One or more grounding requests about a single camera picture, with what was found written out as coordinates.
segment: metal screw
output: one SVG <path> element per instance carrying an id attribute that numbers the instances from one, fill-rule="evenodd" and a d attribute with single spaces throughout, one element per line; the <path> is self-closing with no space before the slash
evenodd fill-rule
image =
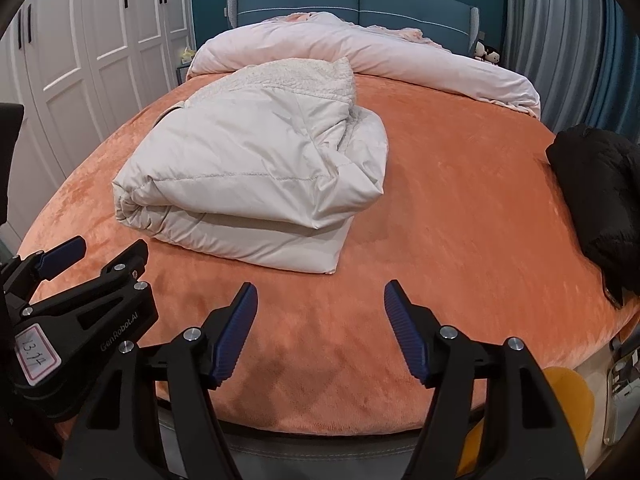
<path id="1" fill-rule="evenodd" d="M 507 341 L 507 345 L 509 345 L 509 348 L 511 348 L 512 350 L 522 350 L 524 348 L 522 339 L 519 339 L 517 337 L 510 337 Z"/>
<path id="2" fill-rule="evenodd" d="M 128 354 L 133 350 L 134 344 L 131 341 L 123 341 L 118 345 L 121 354 Z"/>
<path id="3" fill-rule="evenodd" d="M 184 331 L 184 334 L 182 334 L 182 337 L 185 338 L 187 341 L 196 341 L 196 339 L 199 338 L 201 334 L 202 332 L 200 331 L 199 328 L 188 328 L 187 330 Z"/>
<path id="4" fill-rule="evenodd" d="M 458 337 L 458 331 L 452 326 L 445 325 L 440 329 L 440 335 L 444 339 L 455 339 Z"/>

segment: gray curtain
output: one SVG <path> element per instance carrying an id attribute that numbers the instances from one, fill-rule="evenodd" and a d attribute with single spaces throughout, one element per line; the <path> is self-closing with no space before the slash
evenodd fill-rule
<path id="1" fill-rule="evenodd" d="M 598 78 L 604 0 L 508 0 L 502 62 L 540 94 L 542 122 L 558 132 L 584 121 Z"/>
<path id="2" fill-rule="evenodd" d="M 584 121 L 638 142 L 640 137 L 640 38 L 622 7 L 606 0 L 602 63 Z"/>

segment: label sticker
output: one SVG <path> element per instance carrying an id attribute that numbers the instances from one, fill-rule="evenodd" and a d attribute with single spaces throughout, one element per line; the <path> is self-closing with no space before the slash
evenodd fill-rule
<path id="1" fill-rule="evenodd" d="M 39 323 L 31 325 L 15 337 L 15 354 L 31 386 L 38 384 L 62 364 L 62 359 Z"/>

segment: blue gripper pad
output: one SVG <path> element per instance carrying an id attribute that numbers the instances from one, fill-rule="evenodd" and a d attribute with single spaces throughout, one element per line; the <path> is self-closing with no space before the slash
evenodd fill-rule
<path id="1" fill-rule="evenodd" d="M 82 260 L 85 254 L 86 242 L 81 236 L 76 236 L 44 253 L 35 270 L 41 280 L 53 280 L 64 270 Z"/>
<path id="2" fill-rule="evenodd" d="M 258 290 L 247 283 L 231 304 L 233 313 L 214 345 L 210 377 L 220 386 L 231 377 L 258 312 Z"/>
<path id="3" fill-rule="evenodd" d="M 411 375 L 424 384 L 429 375 L 427 349 L 409 316 L 408 308 L 411 306 L 411 302 L 396 280 L 385 285 L 386 316 L 391 322 Z"/>

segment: yellow object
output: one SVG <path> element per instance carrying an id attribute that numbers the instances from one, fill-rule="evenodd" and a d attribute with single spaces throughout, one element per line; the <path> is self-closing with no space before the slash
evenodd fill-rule
<path id="1" fill-rule="evenodd" d="M 573 370 L 550 367 L 543 370 L 543 373 L 560 402 L 580 454 L 582 454 L 591 432 L 594 410 L 593 394 L 584 379 Z M 467 434 L 462 457 L 460 457 L 458 476 L 473 471 L 476 466 L 483 427 L 484 419 L 478 422 Z"/>
<path id="2" fill-rule="evenodd" d="M 195 50 L 191 50 L 189 47 L 184 49 L 184 52 L 180 55 L 180 61 L 185 63 L 190 63 L 193 60 L 193 56 L 196 55 Z"/>

